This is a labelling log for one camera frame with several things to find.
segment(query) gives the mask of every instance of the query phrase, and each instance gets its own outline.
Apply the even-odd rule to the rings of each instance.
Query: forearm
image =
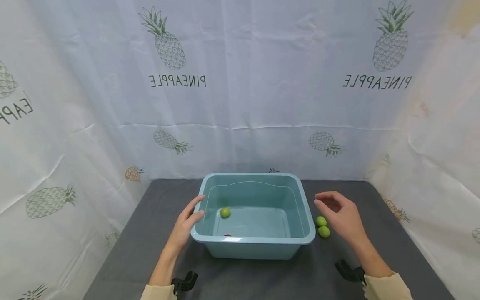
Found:
[[[165,246],[160,258],[153,270],[152,276],[148,284],[151,286],[161,286],[166,287],[172,284],[173,271],[175,269],[175,263],[178,258],[178,251]]]
[[[390,277],[393,271],[387,266],[367,236],[350,243],[365,274],[372,277]]]

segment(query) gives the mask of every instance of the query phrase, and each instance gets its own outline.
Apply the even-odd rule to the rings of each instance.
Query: hand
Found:
[[[333,229],[350,245],[355,241],[368,240],[357,206],[345,196],[339,192],[321,192],[315,195],[314,203]]]
[[[204,216],[203,210],[192,214],[195,205],[204,198],[205,195],[195,197],[180,213],[165,248],[172,249],[175,252],[181,252],[188,242],[190,230],[193,225]]]

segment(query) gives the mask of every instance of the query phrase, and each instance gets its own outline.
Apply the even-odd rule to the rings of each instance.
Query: small green fruit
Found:
[[[323,216],[318,216],[315,222],[317,223],[318,227],[327,226],[327,219],[325,219]]]
[[[330,236],[330,229],[327,226],[322,226],[318,228],[318,234],[322,238],[328,238]]]
[[[228,207],[224,207],[220,210],[220,215],[222,218],[226,218],[230,216],[230,209]]]

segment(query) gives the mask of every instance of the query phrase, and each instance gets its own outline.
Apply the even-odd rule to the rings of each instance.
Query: pineapple text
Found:
[[[18,105],[16,103],[11,104],[10,106],[5,105],[0,111],[0,120],[3,119],[7,124],[10,125],[10,121],[15,118],[19,120],[22,118],[22,113],[27,115],[33,111],[33,108],[28,103],[27,98],[18,100]]]
[[[412,80],[412,76],[399,76],[399,77],[375,77],[375,76],[367,76],[367,75],[357,75],[355,79],[353,79],[352,75],[347,75],[347,79],[345,80],[346,84],[343,86],[348,87],[365,87],[370,89],[399,89],[401,87],[407,88],[410,80]]]
[[[181,75],[181,76],[174,76],[170,75],[158,75],[156,78],[153,75],[149,75],[151,78],[150,82],[152,83],[151,87],[156,86],[194,86],[194,87],[203,87],[207,86],[205,76],[190,76],[190,75]]]

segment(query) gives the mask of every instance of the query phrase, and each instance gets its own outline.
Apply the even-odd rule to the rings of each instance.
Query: fabric backdrop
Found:
[[[150,179],[269,171],[371,180],[480,297],[474,0],[3,6],[0,297],[80,299]]]

